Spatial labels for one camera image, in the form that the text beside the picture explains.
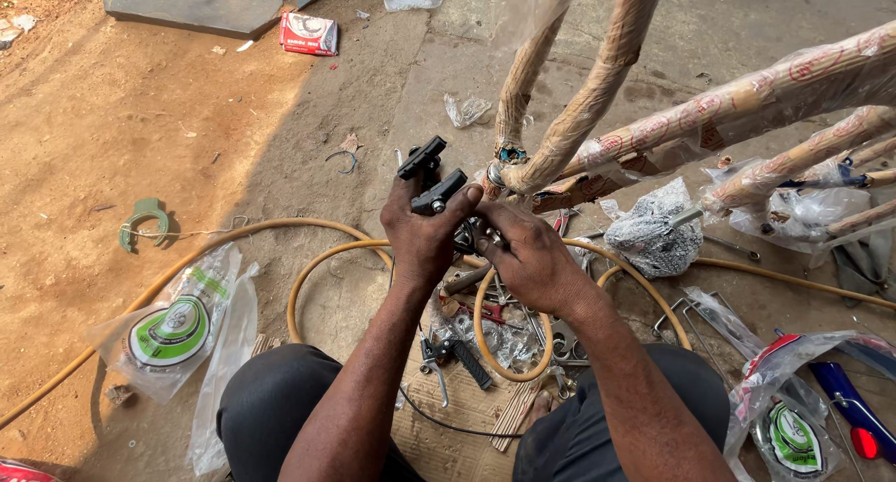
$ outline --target handlebar grip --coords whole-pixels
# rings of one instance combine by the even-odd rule
[[[463,363],[463,367],[473,376],[473,379],[476,381],[476,384],[479,385],[481,390],[485,390],[488,386],[492,385],[492,377],[486,372],[486,369],[479,364],[479,361],[476,361],[476,357],[469,351],[469,349],[467,349],[463,340],[447,339],[444,340],[442,344],[457,355],[457,358]]]

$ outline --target red reflector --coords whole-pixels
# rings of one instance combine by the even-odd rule
[[[849,436],[852,438],[852,444],[856,447],[856,454],[859,456],[867,460],[873,460],[880,453],[875,436],[868,430],[858,427],[852,428]]]

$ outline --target dark trousers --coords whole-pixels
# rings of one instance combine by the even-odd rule
[[[721,451],[728,397],[719,374],[690,351],[666,344],[644,348]],[[292,442],[341,369],[304,344],[264,352],[239,369],[218,410],[218,436],[237,482],[277,480]],[[422,480],[391,441],[381,479]],[[590,370],[580,376],[574,397],[523,435],[513,480],[626,480]]]

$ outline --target box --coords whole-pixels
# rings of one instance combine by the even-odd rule
[[[283,12],[280,17],[280,44],[287,52],[333,56],[336,53],[336,22]]]

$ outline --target man's left hand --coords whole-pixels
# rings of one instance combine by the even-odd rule
[[[421,176],[410,181],[395,177],[380,223],[392,243],[395,281],[432,291],[454,258],[454,231],[482,200],[482,186],[464,186],[435,216],[410,212],[410,200],[420,195]]]

